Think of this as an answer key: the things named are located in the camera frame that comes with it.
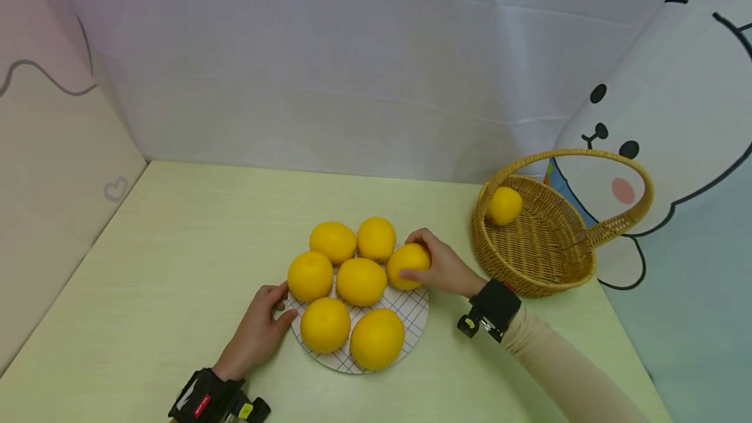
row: pink cheek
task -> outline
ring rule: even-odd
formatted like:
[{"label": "pink cheek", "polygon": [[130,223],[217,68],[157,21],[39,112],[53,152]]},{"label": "pink cheek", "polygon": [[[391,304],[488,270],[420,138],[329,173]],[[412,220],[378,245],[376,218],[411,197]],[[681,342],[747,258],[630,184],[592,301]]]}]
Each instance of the pink cheek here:
[{"label": "pink cheek", "polygon": [[623,178],[617,178],[612,181],[612,192],[615,199],[622,204],[632,204],[635,201],[635,189]]}]

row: wicker basket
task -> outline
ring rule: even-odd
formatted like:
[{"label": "wicker basket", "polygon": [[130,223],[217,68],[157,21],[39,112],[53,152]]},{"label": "wicker basket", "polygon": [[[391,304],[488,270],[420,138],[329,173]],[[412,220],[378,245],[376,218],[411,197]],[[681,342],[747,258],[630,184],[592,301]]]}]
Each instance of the wicker basket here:
[{"label": "wicker basket", "polygon": [[[588,228],[569,201],[534,179],[513,175],[521,167],[551,157],[581,155],[621,162],[644,181],[642,198],[623,214]],[[520,216],[511,224],[486,220],[491,197],[500,186],[518,191]],[[501,169],[480,190],[471,219],[475,255],[486,273],[504,281],[524,298],[545,298],[587,283],[595,275],[595,247],[627,232],[647,214],[653,181],[636,162],[610,152],[564,149],[530,155]]]}]

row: yellow sticker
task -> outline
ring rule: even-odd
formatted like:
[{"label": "yellow sticker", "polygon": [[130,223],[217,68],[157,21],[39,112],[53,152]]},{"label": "yellow sticker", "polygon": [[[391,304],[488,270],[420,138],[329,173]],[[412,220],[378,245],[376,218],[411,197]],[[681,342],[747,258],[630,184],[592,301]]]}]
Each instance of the yellow sticker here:
[{"label": "yellow sticker", "polygon": [[243,404],[243,407],[240,409],[240,412],[238,413],[238,418],[244,420],[248,418],[248,415],[250,415],[251,412],[253,412],[253,405],[250,403]]}]

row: table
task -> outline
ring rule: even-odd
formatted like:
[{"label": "table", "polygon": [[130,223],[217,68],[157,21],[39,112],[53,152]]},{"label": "table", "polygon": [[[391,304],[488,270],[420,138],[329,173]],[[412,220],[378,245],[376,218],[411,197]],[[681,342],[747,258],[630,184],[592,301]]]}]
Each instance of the table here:
[{"label": "table", "polygon": [[[313,226],[372,215],[400,239],[429,227],[478,269],[469,215],[480,189],[360,176],[155,161],[0,379],[7,422],[159,422],[194,369],[212,365],[262,284],[280,283]],[[609,374],[652,422],[670,422],[598,283],[539,314]],[[555,422],[563,415],[487,334],[455,329],[465,300],[431,294],[416,349],[345,375],[292,334],[249,380],[274,422]]]}]

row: bunny eye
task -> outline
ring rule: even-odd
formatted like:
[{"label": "bunny eye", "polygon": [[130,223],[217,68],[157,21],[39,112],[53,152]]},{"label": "bunny eye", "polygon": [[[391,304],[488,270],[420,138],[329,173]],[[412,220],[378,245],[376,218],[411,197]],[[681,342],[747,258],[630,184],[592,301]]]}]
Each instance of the bunny eye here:
[{"label": "bunny eye", "polygon": [[606,85],[605,84],[598,84],[593,88],[593,91],[590,92],[590,103],[598,103],[599,101],[603,100],[603,97],[606,95]]},{"label": "bunny eye", "polygon": [[619,155],[626,158],[635,158],[640,153],[640,145],[637,141],[626,141],[619,147]]}]

